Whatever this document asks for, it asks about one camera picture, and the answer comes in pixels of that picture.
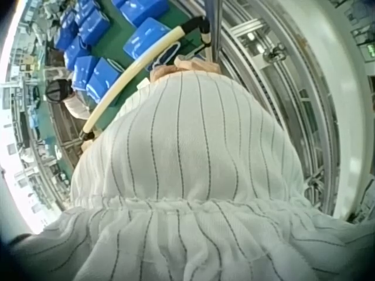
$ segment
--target worker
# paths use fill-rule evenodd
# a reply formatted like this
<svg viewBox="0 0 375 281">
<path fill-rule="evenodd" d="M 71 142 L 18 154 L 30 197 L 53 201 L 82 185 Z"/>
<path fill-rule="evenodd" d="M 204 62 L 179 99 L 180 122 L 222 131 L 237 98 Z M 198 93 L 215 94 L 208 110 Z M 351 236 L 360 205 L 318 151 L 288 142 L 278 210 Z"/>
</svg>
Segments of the worker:
<svg viewBox="0 0 375 281">
<path fill-rule="evenodd" d="M 70 73 L 67 79 L 54 78 L 46 89 L 46 98 L 51 103 L 63 103 L 73 117 L 87 120 L 90 109 L 83 97 L 72 89 L 72 75 L 73 73 Z"/>
<path fill-rule="evenodd" d="M 74 207 L 13 254 L 35 280 L 358 280 L 374 222 L 313 208 L 286 130 L 212 63 L 151 74 L 82 155 Z"/>
</svg>

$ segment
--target factory floor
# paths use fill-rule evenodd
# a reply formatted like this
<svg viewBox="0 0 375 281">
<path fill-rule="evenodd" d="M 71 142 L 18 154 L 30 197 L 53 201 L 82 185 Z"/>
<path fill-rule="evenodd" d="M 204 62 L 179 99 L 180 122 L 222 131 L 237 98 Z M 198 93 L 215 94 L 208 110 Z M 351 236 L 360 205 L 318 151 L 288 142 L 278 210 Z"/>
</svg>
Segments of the factory floor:
<svg viewBox="0 0 375 281">
<path fill-rule="evenodd" d="M 113 6 L 112 1 L 100 0 L 98 1 L 101 5 L 102 11 L 109 17 L 111 21 L 111 28 L 109 31 L 101 38 L 99 43 L 92 48 L 92 54 L 97 57 L 105 57 L 107 59 L 115 60 L 117 63 L 127 68 L 133 59 L 130 58 L 124 51 L 123 46 L 125 42 L 130 38 L 130 36 L 135 32 L 135 27 L 128 23 L 122 16 L 120 11 Z M 168 13 L 163 15 L 158 19 L 164 25 L 174 28 L 181 23 L 188 20 L 188 17 L 180 11 L 177 7 L 170 4 L 170 10 Z M 193 49 L 201 45 L 199 33 L 195 32 L 184 39 L 181 40 L 180 54 L 188 54 Z M 122 93 L 117 100 L 117 103 L 113 107 L 107 108 L 103 116 L 97 122 L 97 127 L 100 129 L 105 129 L 108 124 L 115 117 L 116 113 L 125 102 L 125 100 L 130 97 L 136 90 L 137 85 L 145 78 L 148 77 L 149 73 L 142 70 L 127 86 L 124 88 Z M 39 84 L 40 93 L 45 92 L 45 83 Z M 52 140 L 51 152 L 54 154 L 54 145 L 57 144 L 56 133 L 53 129 L 52 120 L 50 119 L 50 112 L 47 102 L 42 101 L 40 108 L 38 110 L 39 123 L 40 123 L 40 134 L 42 139 L 49 138 Z M 61 159 L 58 161 L 60 169 L 63 170 L 69 178 L 73 174 L 73 169 L 68 164 L 69 160 Z"/>
</svg>

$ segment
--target metal rod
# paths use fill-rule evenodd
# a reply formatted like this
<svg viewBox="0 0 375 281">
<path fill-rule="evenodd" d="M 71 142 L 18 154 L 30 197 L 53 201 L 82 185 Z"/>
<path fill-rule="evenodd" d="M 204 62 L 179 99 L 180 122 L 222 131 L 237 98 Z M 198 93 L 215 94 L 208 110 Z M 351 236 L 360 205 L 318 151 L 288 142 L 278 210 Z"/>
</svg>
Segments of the metal rod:
<svg viewBox="0 0 375 281">
<path fill-rule="evenodd" d="M 204 9 L 206 17 L 210 21 L 212 36 L 212 60 L 214 63 L 219 61 L 221 49 L 221 19 L 223 17 L 223 0 L 204 0 Z"/>
</svg>

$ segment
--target beige tube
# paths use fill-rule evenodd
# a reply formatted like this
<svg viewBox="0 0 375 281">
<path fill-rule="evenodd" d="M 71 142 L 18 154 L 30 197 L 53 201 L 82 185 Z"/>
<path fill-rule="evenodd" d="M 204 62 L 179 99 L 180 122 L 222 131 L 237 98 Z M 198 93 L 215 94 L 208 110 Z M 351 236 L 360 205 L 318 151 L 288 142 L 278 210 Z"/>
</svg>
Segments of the beige tube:
<svg viewBox="0 0 375 281">
<path fill-rule="evenodd" d="M 183 29 L 180 26 L 172 29 L 164 37 L 160 38 L 149 50 L 134 61 L 112 87 L 105 94 L 100 103 L 95 107 L 93 113 L 91 113 L 89 119 L 84 124 L 83 132 L 90 133 L 100 116 L 111 104 L 111 102 L 117 97 L 123 88 L 143 69 L 145 68 L 157 55 L 161 54 L 166 48 L 172 43 L 178 41 L 185 36 Z"/>
</svg>

